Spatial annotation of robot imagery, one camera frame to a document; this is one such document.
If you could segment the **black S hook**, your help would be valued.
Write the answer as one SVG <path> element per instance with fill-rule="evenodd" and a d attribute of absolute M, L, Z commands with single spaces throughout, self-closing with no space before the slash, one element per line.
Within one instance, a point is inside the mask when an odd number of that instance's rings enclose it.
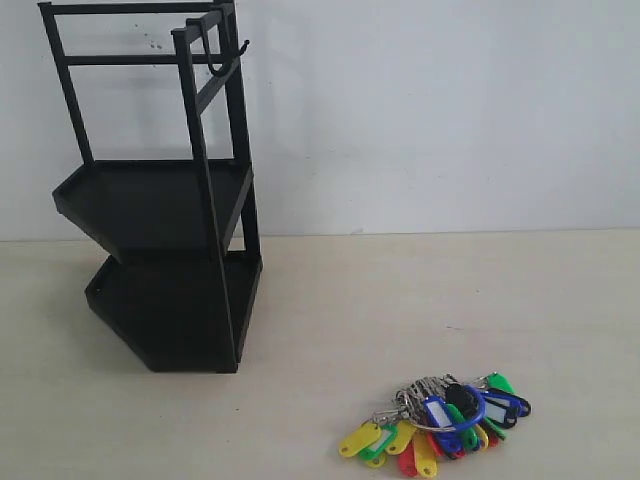
<path fill-rule="evenodd" d="M 199 21 L 200 36 L 207 67 L 212 76 L 221 78 L 231 70 L 233 61 L 240 58 L 246 52 L 250 41 L 246 39 L 242 45 L 239 45 L 237 36 L 233 35 L 233 30 L 227 18 L 224 18 L 216 24 L 216 27 L 219 34 L 218 44 L 220 52 L 217 54 L 217 57 L 214 57 L 209 41 L 209 30 L 212 28 L 212 25 L 209 25 L 204 19 Z"/>

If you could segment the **colourful key tag bunch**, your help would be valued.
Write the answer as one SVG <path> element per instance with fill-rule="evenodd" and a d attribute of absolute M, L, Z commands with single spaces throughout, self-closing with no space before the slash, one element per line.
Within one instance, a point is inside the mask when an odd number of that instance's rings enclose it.
<path fill-rule="evenodd" d="M 442 460 L 499 446 L 531 413 L 531 403 L 498 372 L 467 381 L 425 376 L 399 389 L 390 409 L 346 435 L 338 452 L 372 469 L 393 461 L 406 478 L 433 479 Z"/>

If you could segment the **black two-tier metal rack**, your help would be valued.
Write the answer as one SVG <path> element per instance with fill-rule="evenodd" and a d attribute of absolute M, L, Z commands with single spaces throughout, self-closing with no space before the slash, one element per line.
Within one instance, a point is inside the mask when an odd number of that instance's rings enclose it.
<path fill-rule="evenodd" d="M 57 211 L 100 245 L 106 261 L 87 285 L 90 309 L 154 372 L 229 374 L 241 362 L 259 285 L 254 172 L 241 58 L 211 75 L 199 21 L 220 52 L 231 1 L 39 6 L 82 163 L 54 191 Z M 57 20 L 73 15 L 185 15 L 170 54 L 70 55 Z M 79 66 L 177 68 L 191 155 L 186 160 L 94 157 L 70 71 Z"/>

